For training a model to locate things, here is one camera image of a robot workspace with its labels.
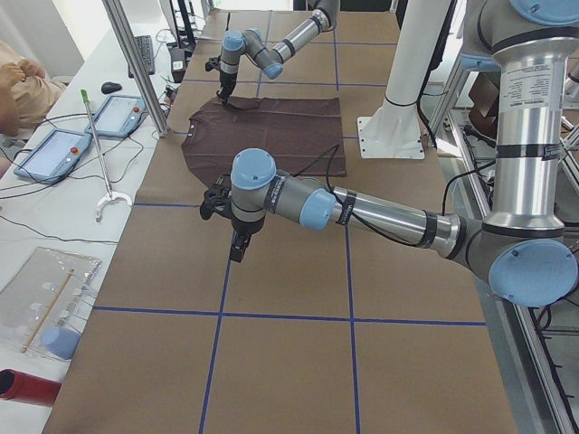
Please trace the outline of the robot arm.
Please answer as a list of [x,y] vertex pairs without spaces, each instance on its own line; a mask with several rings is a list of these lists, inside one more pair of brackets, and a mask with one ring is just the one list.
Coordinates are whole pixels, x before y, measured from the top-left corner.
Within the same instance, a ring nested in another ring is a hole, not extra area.
[[313,8],[311,16],[293,29],[271,48],[268,48],[256,29],[243,32],[227,30],[222,49],[216,58],[216,69],[220,72],[220,89],[217,98],[226,104],[236,87],[239,63],[245,55],[270,80],[283,71],[283,64],[291,59],[321,33],[333,30],[337,24],[340,2],[335,0],[308,1]]
[[500,70],[491,210],[474,220],[311,182],[259,148],[233,159],[230,257],[243,258],[267,213],[320,231],[353,224],[461,264],[507,301],[541,307],[569,294],[578,263],[555,216],[567,58],[578,47],[575,1],[470,1],[462,51]]

